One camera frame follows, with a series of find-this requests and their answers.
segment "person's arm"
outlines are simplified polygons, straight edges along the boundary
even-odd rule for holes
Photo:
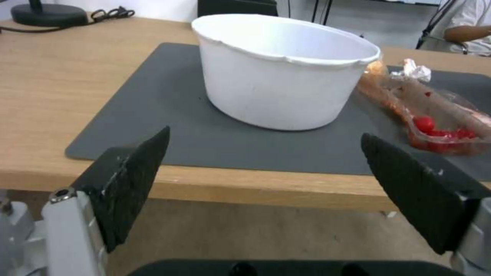
[[[467,42],[491,35],[491,26],[458,26],[445,30],[443,38],[451,42]]]
[[[467,0],[455,13],[443,38],[452,42],[466,42],[491,35],[491,26],[477,26],[485,10],[484,0]]]

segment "white shirt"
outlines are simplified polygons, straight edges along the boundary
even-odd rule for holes
[[[491,0],[466,0],[450,21],[448,28],[457,26],[490,26]],[[491,55],[491,36],[465,42],[470,54]],[[450,51],[461,53],[458,46],[451,46]]]

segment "floor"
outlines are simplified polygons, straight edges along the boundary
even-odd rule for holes
[[[35,213],[47,193],[9,192]],[[448,265],[400,214],[148,200],[108,272],[146,263],[199,259],[398,259]]]

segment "lamp base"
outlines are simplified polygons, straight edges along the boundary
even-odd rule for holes
[[[84,10],[68,5],[43,4],[41,10],[33,10],[23,4],[13,7],[10,13],[14,22],[29,26],[64,28],[88,23]]]

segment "black chair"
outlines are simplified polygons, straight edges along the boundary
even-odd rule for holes
[[[198,17],[227,13],[278,16],[273,0],[198,0]]]

